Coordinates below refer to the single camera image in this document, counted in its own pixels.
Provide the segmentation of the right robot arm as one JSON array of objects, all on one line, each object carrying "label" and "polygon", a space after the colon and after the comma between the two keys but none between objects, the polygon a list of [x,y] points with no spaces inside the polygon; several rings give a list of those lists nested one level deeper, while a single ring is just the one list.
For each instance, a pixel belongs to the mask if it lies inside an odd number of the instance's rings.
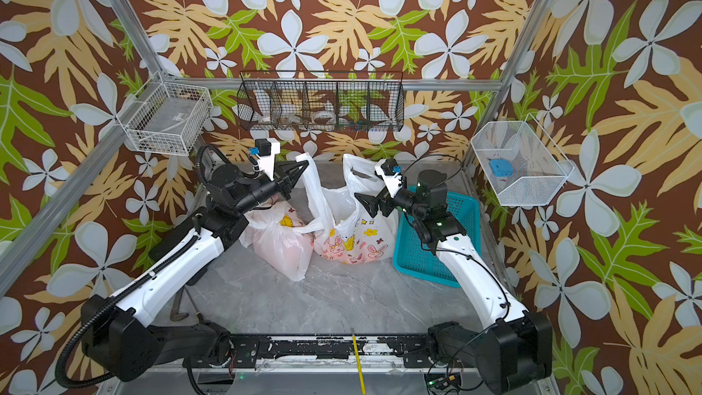
[{"label": "right robot arm", "polygon": [[552,325],[545,316],[528,311],[488,268],[467,230],[453,214],[447,199],[447,176],[436,170],[420,172],[409,189],[401,167],[393,159],[376,164],[384,187],[375,196],[356,194],[370,216],[403,213],[421,244],[459,283],[481,323],[478,332],[457,322],[429,328],[428,357],[444,370],[444,384],[463,392],[451,379],[454,369],[477,370],[480,385],[504,394],[552,373]]}]

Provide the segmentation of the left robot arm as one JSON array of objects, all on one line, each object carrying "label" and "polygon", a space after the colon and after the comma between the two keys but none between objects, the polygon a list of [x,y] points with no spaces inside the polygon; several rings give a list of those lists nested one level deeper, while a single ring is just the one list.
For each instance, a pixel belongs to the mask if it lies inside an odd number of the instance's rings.
[{"label": "left robot arm", "polygon": [[217,146],[197,151],[195,170],[208,203],[175,228],[157,247],[161,258],[111,296],[91,297],[80,328],[58,355],[55,380],[82,389],[117,378],[135,380],[155,365],[182,360],[228,365],[232,334],[204,317],[189,327],[158,327],[161,309],[194,277],[234,244],[249,225],[247,213],[281,195],[289,198],[309,163],[279,162],[280,146],[258,140],[250,150],[253,170],[242,171]]}]

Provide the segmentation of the printed white plastic bag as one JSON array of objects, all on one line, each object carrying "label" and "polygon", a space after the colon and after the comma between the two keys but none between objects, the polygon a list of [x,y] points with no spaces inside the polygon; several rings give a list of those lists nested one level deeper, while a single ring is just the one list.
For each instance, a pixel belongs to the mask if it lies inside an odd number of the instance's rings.
[{"label": "printed white plastic bag", "polygon": [[243,173],[235,165],[215,168],[208,180],[208,191],[218,202],[230,202],[239,197]]}]

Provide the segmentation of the yellow stick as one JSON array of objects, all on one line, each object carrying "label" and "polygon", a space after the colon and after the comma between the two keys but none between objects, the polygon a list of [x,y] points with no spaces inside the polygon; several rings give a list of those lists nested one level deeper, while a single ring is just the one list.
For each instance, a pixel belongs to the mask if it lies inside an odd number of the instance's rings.
[{"label": "yellow stick", "polygon": [[362,395],[366,395],[367,389],[366,389],[366,384],[365,384],[361,360],[360,360],[358,340],[356,339],[356,334],[353,330],[351,332],[351,338],[352,338],[352,345],[353,345],[353,351],[354,351],[354,358],[355,358],[355,362],[356,362],[356,370],[358,371],[360,391],[361,391]]}]

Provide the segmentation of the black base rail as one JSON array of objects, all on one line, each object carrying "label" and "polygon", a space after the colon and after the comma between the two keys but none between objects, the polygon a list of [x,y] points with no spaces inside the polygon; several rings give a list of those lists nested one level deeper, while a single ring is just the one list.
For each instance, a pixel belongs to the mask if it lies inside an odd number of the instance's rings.
[{"label": "black base rail", "polygon": [[464,352],[443,350],[428,333],[356,335],[232,336],[219,349],[191,356],[195,369],[235,371],[350,370],[360,365],[372,371],[429,372],[452,364],[475,369],[475,359]]}]

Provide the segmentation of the blue object in basket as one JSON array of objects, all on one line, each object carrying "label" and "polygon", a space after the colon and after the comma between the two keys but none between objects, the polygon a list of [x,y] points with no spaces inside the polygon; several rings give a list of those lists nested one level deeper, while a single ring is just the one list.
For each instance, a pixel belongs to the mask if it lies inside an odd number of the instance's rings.
[{"label": "blue object in basket", "polygon": [[514,168],[510,161],[506,159],[492,159],[489,167],[493,175],[497,178],[509,178],[514,174]]}]

